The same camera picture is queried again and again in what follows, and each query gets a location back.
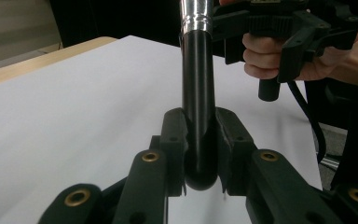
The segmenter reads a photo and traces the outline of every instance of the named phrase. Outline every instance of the curved black pipe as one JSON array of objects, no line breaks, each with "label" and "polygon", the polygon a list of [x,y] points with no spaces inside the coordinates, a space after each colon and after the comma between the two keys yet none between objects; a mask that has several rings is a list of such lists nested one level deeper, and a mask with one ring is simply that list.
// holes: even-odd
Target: curved black pipe
[{"label": "curved black pipe", "polygon": [[183,109],[188,127],[185,154],[186,183],[197,190],[217,178],[212,37],[193,30],[182,36]]}]

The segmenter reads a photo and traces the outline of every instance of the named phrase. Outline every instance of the silver metal cylinder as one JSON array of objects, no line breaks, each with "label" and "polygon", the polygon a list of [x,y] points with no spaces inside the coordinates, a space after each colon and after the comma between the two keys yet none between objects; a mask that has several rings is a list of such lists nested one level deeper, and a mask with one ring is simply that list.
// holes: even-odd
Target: silver metal cylinder
[{"label": "silver metal cylinder", "polygon": [[193,31],[206,31],[212,35],[212,0],[181,0],[182,35]]}]

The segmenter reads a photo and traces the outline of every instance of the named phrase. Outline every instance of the table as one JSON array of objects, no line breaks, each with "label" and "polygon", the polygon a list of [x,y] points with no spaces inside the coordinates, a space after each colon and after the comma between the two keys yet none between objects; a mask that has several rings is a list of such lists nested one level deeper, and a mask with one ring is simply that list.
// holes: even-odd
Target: table
[{"label": "table", "polygon": [[[36,223],[74,184],[116,183],[160,133],[164,113],[181,106],[179,48],[135,36],[112,41],[0,78],[0,223]],[[259,148],[280,151],[320,189],[311,127],[287,86],[276,102],[262,102],[243,63],[214,57],[213,67],[216,105],[235,112]],[[219,181],[170,198],[169,209],[170,224],[250,223],[245,199],[222,194]]]}]

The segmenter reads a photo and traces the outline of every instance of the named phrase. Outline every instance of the white paper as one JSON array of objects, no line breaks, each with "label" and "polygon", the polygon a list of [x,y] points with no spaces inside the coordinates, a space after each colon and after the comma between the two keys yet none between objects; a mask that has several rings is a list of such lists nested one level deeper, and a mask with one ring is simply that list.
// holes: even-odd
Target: white paper
[{"label": "white paper", "polygon": [[[266,103],[243,63],[214,57],[213,66],[216,106],[320,188],[311,127],[287,86]],[[181,51],[134,36],[0,83],[0,224],[35,224],[62,190],[127,176],[181,91]],[[170,224],[250,223],[245,198],[225,196],[219,180],[170,198],[169,211]]]}]

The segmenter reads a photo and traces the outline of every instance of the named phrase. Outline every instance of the black wire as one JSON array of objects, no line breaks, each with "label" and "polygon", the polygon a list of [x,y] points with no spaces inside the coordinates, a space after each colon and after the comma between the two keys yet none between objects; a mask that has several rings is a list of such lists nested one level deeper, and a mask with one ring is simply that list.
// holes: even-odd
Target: black wire
[{"label": "black wire", "polygon": [[324,139],[324,133],[321,129],[321,126],[319,126],[318,120],[316,120],[316,118],[311,114],[308,103],[301,94],[301,91],[298,88],[297,84],[294,81],[289,81],[287,82],[287,85],[289,86],[289,89],[292,94],[295,96],[301,109],[304,111],[304,114],[310,121],[310,126],[312,127],[312,130],[316,135],[316,139],[318,140],[318,154],[316,159],[318,160],[318,163],[320,163],[324,158],[324,155],[326,154],[326,142]]}]

